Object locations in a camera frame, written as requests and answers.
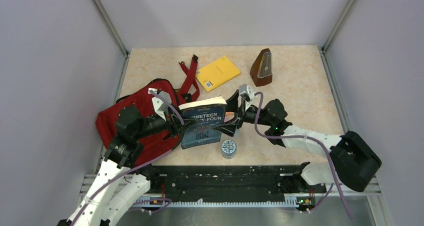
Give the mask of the red student backpack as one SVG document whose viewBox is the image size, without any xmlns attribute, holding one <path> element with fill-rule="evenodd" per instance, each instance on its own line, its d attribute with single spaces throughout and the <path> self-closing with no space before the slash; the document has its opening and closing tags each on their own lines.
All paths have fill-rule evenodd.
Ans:
<svg viewBox="0 0 424 226">
<path fill-rule="evenodd" d="M 179 89 L 175 89 L 169 80 L 157 78 L 99 112 L 95 125 L 106 148 L 105 160 L 116 162 L 118 167 L 133 168 L 158 158 L 180 144 L 183 136 L 164 139 L 168 134 L 166 120 L 155 113 L 153 95 L 148 93 L 148 88 L 168 92 L 175 108 L 196 101 L 200 95 L 195 79 L 198 57 L 192 56 L 189 67 L 184 62 L 179 65 L 186 75 Z"/>
</svg>

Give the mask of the Nineteen Eighty-Four dark book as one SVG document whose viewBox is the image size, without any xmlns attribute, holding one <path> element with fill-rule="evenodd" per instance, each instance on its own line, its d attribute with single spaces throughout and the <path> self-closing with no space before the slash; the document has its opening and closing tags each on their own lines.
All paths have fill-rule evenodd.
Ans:
<svg viewBox="0 0 424 226">
<path fill-rule="evenodd" d="M 184 132 L 181 148 L 189 149 L 219 142 L 222 134 L 213 128 L 224 122 L 226 105 L 222 96 L 179 105 L 183 119 L 194 120 L 194 124 Z"/>
</svg>

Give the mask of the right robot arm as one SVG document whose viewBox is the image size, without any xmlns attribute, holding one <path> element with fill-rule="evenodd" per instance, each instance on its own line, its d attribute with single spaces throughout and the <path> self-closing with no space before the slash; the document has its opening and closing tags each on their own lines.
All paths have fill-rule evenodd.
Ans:
<svg viewBox="0 0 424 226">
<path fill-rule="evenodd" d="M 259 97 L 258 106 L 252 105 L 255 96 Z M 234 113 L 233 119 L 213 129 L 234 136 L 244 123 L 251 123 L 256 133 L 273 145 L 325 157 L 326 163 L 305 162 L 294 174 L 293 185 L 300 192 L 321 183 L 343 184 L 356 192 L 365 191 L 382 161 L 357 132 L 348 130 L 338 135 L 306 130 L 286 120 L 288 114 L 279 99 L 265 106 L 263 101 L 262 92 L 247 96 L 236 91 L 226 105 Z"/>
</svg>

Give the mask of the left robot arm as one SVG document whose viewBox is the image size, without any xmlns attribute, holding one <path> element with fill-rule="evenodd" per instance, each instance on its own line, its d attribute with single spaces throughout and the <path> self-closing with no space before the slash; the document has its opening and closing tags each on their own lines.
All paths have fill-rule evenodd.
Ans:
<svg viewBox="0 0 424 226">
<path fill-rule="evenodd" d="M 137 199 L 157 191 L 161 184 L 154 174 L 138 172 L 160 158 L 136 166 L 145 148 L 139 140 L 164 130 L 169 130 L 170 136 L 181 135 L 195 123 L 195 119 L 182 118 L 173 106 L 163 114 L 149 117 L 143 117 L 134 105 L 121 109 L 115 124 L 117 135 L 110 142 L 91 187 L 75 211 L 58 225 L 116 225 Z"/>
</svg>

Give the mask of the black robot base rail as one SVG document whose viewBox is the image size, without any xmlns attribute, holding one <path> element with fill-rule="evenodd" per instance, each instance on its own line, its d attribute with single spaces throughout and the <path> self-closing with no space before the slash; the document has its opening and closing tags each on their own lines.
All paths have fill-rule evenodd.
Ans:
<svg viewBox="0 0 424 226">
<path fill-rule="evenodd" d="M 163 196 L 174 204 L 291 203 L 325 194 L 331 182 L 308 183 L 301 165 L 262 166 L 152 166 L 123 176 L 129 183 L 141 174 L 150 181 L 146 195 Z"/>
</svg>

